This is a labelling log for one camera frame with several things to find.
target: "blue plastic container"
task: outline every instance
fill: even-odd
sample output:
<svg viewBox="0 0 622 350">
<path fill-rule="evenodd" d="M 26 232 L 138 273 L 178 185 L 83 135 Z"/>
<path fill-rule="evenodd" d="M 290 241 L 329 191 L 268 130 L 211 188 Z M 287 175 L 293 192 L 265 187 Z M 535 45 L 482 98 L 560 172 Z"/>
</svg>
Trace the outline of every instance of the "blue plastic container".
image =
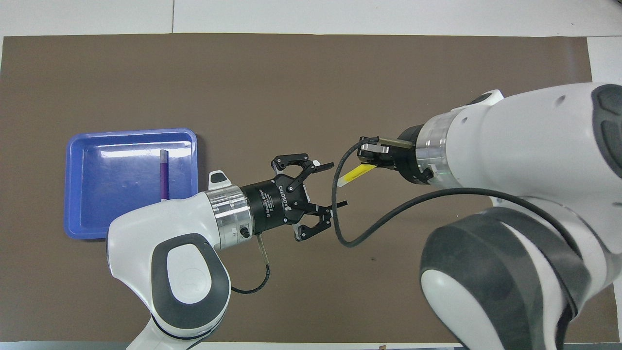
<svg viewBox="0 0 622 350">
<path fill-rule="evenodd" d="M 106 238 L 120 215 L 160 201 L 160 150 L 169 152 L 171 199 L 198 192 L 197 137 L 189 129 L 79 134 L 67 144 L 65 232 Z"/>
</svg>

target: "thick black cable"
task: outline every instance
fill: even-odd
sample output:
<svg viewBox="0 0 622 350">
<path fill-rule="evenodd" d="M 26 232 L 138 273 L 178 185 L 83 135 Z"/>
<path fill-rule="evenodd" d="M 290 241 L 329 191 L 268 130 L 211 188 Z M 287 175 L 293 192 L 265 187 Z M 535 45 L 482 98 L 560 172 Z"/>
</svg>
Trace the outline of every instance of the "thick black cable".
<svg viewBox="0 0 622 350">
<path fill-rule="evenodd" d="M 240 293 L 240 294 L 253 294 L 259 291 L 261 288 L 264 288 L 264 286 L 268 282 L 268 278 L 270 278 L 270 264 L 266 264 L 266 277 L 264 278 L 264 281 L 261 282 L 261 284 L 257 288 L 251 289 L 251 290 L 243 290 L 243 289 L 237 289 L 234 286 L 231 286 L 231 290 L 236 293 Z"/>
<path fill-rule="evenodd" d="M 568 230 L 566 230 L 566 228 L 557 219 L 552 217 L 546 211 L 540 209 L 540 207 L 537 207 L 536 205 L 532 204 L 531 202 L 528 202 L 528 201 L 526 201 L 526 200 L 524 200 L 522 198 L 513 196 L 511 194 L 507 194 L 505 192 L 494 191 L 494 190 L 491 190 L 491 189 L 473 188 L 473 187 L 461 187 L 461 188 L 442 189 L 442 190 L 438 190 L 438 191 L 434 191 L 434 192 L 430 192 L 430 193 L 421 195 L 419 197 L 415 197 L 415 198 L 413 198 L 413 199 L 411 199 L 409 201 L 406 201 L 406 202 L 402 203 L 401 205 L 397 206 L 395 209 L 389 211 L 387 214 L 382 216 L 378 221 L 376 221 L 376 223 L 374 223 L 367 230 L 365 230 L 365 232 L 363 232 L 359 237 L 355 238 L 352 241 L 347 241 L 343 237 L 343 235 L 341 234 L 341 227 L 339 226 L 339 218 L 338 218 L 338 215 L 337 215 L 337 181 L 339 180 L 339 177 L 340 177 L 340 174 L 341 174 L 341 169 L 343 168 L 343 165 L 345 164 L 345 161 L 348 159 L 348 157 L 350 157 L 350 155 L 354 151 L 356 151 L 359 147 L 361 147 L 362 145 L 364 145 L 366 143 L 378 142 L 378 139 L 379 139 L 378 137 L 375 137 L 375 138 L 365 138 L 365 139 L 357 142 L 354 146 L 352 146 L 343 155 L 341 160 L 339 160 L 339 164 L 337 165 L 337 168 L 335 170 L 335 177 L 333 178 L 331 200 L 332 200 L 332 209 L 333 209 L 333 221 L 335 223 L 335 232 L 337 233 L 337 239 L 339 240 L 339 242 L 342 245 L 344 245 L 344 246 L 346 246 L 348 248 L 352 248 L 352 247 L 355 247 L 355 246 L 359 245 L 361 242 L 366 240 L 372 233 L 374 233 L 376 230 L 378 230 L 380 228 L 380 226 L 384 225 L 387 221 L 391 220 L 393 217 L 395 217 L 399 213 L 403 212 L 404 210 L 406 210 L 406 209 L 408 209 L 408 208 L 410 208 L 412 206 L 415 206 L 417 204 L 423 203 L 425 201 L 429 201 L 431 199 L 435 199 L 435 198 L 439 198 L 439 197 L 445 197 L 445 196 L 453 196 L 453 195 L 456 195 L 456 194 L 474 194 L 474 195 L 479 195 L 479 196 L 489 196 L 489 197 L 495 197 L 495 198 L 504 199 L 506 201 L 509 201 L 509 202 L 517 204 L 517 205 L 519 205 L 521 207 L 524 207 L 527 210 L 529 210 L 529 211 L 535 213 L 536 215 L 542 217 L 545 221 L 550 223 L 551 226 L 553 226 L 553 228 L 555 228 L 555 230 L 557 230 L 560 233 L 560 235 L 566 241 L 568 246 L 570 246 L 570 248 L 579 257 L 581 257 L 581 253 L 580 253 L 580 251 L 578 249 L 577 243 L 572 238 L 572 236 L 570 235 Z"/>
</svg>

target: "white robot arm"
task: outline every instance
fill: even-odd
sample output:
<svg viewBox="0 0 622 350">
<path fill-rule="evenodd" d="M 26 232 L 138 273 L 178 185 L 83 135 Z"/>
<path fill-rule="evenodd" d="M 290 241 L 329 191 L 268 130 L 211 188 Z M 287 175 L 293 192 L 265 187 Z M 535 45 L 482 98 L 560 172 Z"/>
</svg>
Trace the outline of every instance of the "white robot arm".
<svg viewBox="0 0 622 350">
<path fill-rule="evenodd" d="M 420 265 L 432 309 L 472 350 L 561 348 L 568 322 L 620 274 L 621 86 L 580 83 L 507 98 L 495 90 L 398 140 L 369 138 L 354 148 L 362 163 L 444 190 L 396 208 L 352 242 L 335 213 L 345 245 L 426 199 L 493 197 L 492 208 L 432 232 Z"/>
<path fill-rule="evenodd" d="M 283 174 L 291 165 L 302 168 L 297 177 Z M 115 219 L 107 237 L 110 271 L 152 316 L 128 349 L 188 349 L 214 332 L 231 295 L 229 274 L 216 252 L 285 224 L 293 226 L 298 241 L 329 228 L 331 208 L 310 203 L 303 181 L 332 166 L 307 154 L 278 156 L 274 178 L 243 187 L 213 171 L 206 192 Z M 299 224 L 305 214 L 319 217 L 319 223 Z"/>
</svg>

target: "black knob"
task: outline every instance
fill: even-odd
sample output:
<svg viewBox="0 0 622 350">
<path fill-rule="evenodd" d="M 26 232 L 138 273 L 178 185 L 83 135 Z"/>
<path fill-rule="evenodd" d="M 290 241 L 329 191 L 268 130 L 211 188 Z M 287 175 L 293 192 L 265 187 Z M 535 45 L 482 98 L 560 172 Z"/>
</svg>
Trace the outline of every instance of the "black knob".
<svg viewBox="0 0 622 350">
<path fill-rule="evenodd" d="M 242 227 L 239 231 L 244 238 L 248 238 L 251 236 L 251 233 L 248 230 L 248 227 Z"/>
</svg>

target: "marker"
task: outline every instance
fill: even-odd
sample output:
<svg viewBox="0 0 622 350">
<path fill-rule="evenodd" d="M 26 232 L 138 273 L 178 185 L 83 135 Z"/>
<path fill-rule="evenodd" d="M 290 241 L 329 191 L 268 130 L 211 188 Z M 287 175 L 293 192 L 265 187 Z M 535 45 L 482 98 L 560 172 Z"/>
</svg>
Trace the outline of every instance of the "marker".
<svg viewBox="0 0 622 350">
<path fill-rule="evenodd" d="M 339 181 L 337 181 L 337 186 L 342 187 L 348 182 L 351 182 L 355 180 L 356 178 L 358 178 L 359 176 L 363 175 L 364 173 L 374 169 L 375 167 L 376 167 L 375 165 L 371 165 L 371 164 L 361 164 L 357 166 L 356 168 L 352 169 L 349 173 L 340 177 Z"/>
<path fill-rule="evenodd" d="M 169 198 L 169 152 L 166 149 L 160 150 L 160 201 L 164 202 Z"/>
</svg>

